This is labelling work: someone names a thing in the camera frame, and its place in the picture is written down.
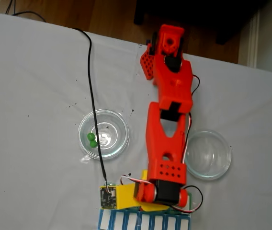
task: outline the black cable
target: black cable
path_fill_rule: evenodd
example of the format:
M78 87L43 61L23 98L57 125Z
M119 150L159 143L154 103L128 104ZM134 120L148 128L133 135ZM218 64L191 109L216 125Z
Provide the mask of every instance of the black cable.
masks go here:
M23 13L33 13L33 14L37 15L38 17L40 17L41 20L46 23L45 19L42 16L40 16L38 13L33 12L33 11L22 11L22 12L12 14L12 16L18 16L18 15L23 14Z
M200 86L200 78L199 78L197 75L195 75L195 74L193 74L193 77L195 77L195 78L198 79L198 85L197 85L197 87L193 90L192 96L193 96L193 93L194 93L194 92L199 88L199 86ZM186 148L186 145L187 145L188 134L189 134L189 131L190 131L191 127L192 127L192 114L189 113L189 116L190 116L190 128L188 129L187 134L186 134L186 140L185 140L185 144L184 144L184 148L183 148L183 154L184 154L184 152L185 152L185 148Z
M16 0L15 0L15 2L14 2L14 4L13 4L13 13L14 13L14 14L16 13Z
M198 83L197 87L193 90L192 95L193 95L193 93L194 93L194 92L199 88L199 86L200 86L200 78L199 78L197 75L195 75L195 74L193 74L193 77L197 78L198 81L199 81L199 83Z
M106 171L105 171L105 168L104 168L103 158L102 158L102 154L101 154L100 140L99 140L99 131L98 131L98 122L97 122L96 109L95 109L95 106L94 106L94 98L93 98L92 85L91 85L91 76L90 76L90 54L91 54L92 42L91 42L90 37L84 31L82 31L79 28L74 28L74 29L77 30L77 31L80 31L89 40L88 63L87 63L87 67L88 67L88 82L89 82L90 95L91 95L91 104L92 104L94 125L95 125L95 129L96 129L96 137L97 137L97 143L98 143L98 153L99 153L99 158L100 158L100 164L101 164L101 168L102 168L103 177L104 177L104 180L105 180L105 183L106 183L106 188L107 188L108 184L107 184L107 179L106 179Z
M9 11L10 11L10 9L11 9L11 4L12 4L12 0L11 0L10 3L8 4L8 7L7 7L7 9L6 9L5 14L8 14L8 13L9 13Z

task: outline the green ball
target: green ball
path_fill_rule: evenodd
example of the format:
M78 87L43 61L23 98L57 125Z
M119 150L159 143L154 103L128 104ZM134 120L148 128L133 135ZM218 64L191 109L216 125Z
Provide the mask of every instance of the green ball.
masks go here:
M96 139L96 136L93 133L89 133L89 134L87 134L87 138L88 138L88 140L92 141L92 140Z
M90 144L90 147L92 148L95 148L98 146L98 143L95 140L91 140L89 144Z

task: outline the empty glass dish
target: empty glass dish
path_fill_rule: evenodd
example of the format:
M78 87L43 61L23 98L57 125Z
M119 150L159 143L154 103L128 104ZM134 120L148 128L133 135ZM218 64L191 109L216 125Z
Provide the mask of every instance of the empty glass dish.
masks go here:
M232 153L227 141L212 130L199 130L191 134L185 162L195 177L213 180L229 168Z
M120 114L111 110L99 109L96 110L96 115L102 157L113 158L127 146L129 139L127 123ZM96 136L93 112L86 115L79 126L79 144L88 156L99 159L98 148L90 146L87 138L89 133Z

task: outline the table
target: table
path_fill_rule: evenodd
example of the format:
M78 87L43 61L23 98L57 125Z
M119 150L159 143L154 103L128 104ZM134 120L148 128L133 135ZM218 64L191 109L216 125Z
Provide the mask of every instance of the table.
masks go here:
M97 108L120 112L130 128L124 154L105 162L110 182L147 164L147 109L157 89L145 79L145 46L90 34ZM0 229L93 230L100 163L84 157L77 130L91 108L89 42L80 32L0 15ZM192 129L229 142L229 171L203 182L193 230L272 229L272 73L184 55L201 79Z

